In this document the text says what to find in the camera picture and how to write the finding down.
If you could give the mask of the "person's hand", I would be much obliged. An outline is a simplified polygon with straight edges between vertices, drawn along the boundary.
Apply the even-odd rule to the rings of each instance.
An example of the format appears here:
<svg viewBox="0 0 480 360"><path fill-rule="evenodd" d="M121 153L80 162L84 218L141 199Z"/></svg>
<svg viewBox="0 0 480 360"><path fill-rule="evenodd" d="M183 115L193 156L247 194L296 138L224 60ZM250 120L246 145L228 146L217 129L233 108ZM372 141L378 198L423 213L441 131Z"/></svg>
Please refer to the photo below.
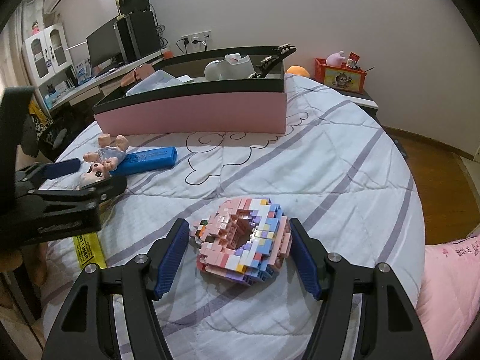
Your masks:
<svg viewBox="0 0 480 360"><path fill-rule="evenodd" d="M27 260L19 250L1 252L1 272L10 272L25 265L30 280L37 286L42 286L48 275L46 242L33 246L26 253Z"/></svg>

